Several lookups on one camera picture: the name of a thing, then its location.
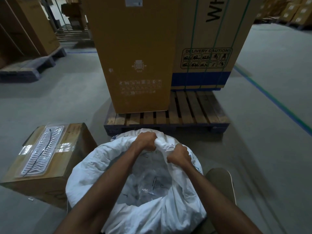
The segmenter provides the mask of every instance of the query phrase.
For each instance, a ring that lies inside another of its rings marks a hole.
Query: person
[[[156,138],[154,132],[140,133],[124,155],[99,177],[67,214],[54,234],[100,233],[137,157],[143,150],[154,151]],[[261,233],[233,202],[194,168],[185,146],[177,144],[167,160],[181,167],[187,174],[207,212],[207,217],[218,233]]]

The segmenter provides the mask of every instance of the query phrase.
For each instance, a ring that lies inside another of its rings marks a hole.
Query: pallet block
[[[201,128],[212,133],[223,133],[229,124],[213,92],[177,91],[171,92],[167,111],[117,114],[111,103],[104,128],[109,136],[141,128],[164,133],[174,132],[177,128],[194,132]]]
[[[64,48],[59,47],[48,56],[13,63],[0,69],[0,82],[23,83],[38,81],[41,79],[41,72],[44,69],[55,66],[55,58],[65,56]]]

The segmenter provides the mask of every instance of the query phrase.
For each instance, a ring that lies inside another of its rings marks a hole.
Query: concrete floor
[[[287,27],[253,26],[237,60],[310,127],[311,40]],[[39,125],[85,122],[98,144],[110,139],[103,128],[110,95],[96,53],[68,54],[42,75],[31,84],[0,85],[1,177]],[[310,233],[311,136],[236,71],[215,94],[232,122],[223,137],[173,136],[193,150],[204,172],[230,171],[238,206],[263,233]],[[0,233],[52,233],[64,216],[0,187]]]

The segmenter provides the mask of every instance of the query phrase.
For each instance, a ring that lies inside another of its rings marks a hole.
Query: clear packing tape
[[[48,124],[38,127],[19,153],[19,156],[25,156],[25,159],[16,177],[43,175],[55,153],[73,151],[75,145],[72,143],[60,143],[67,127],[68,124]]]

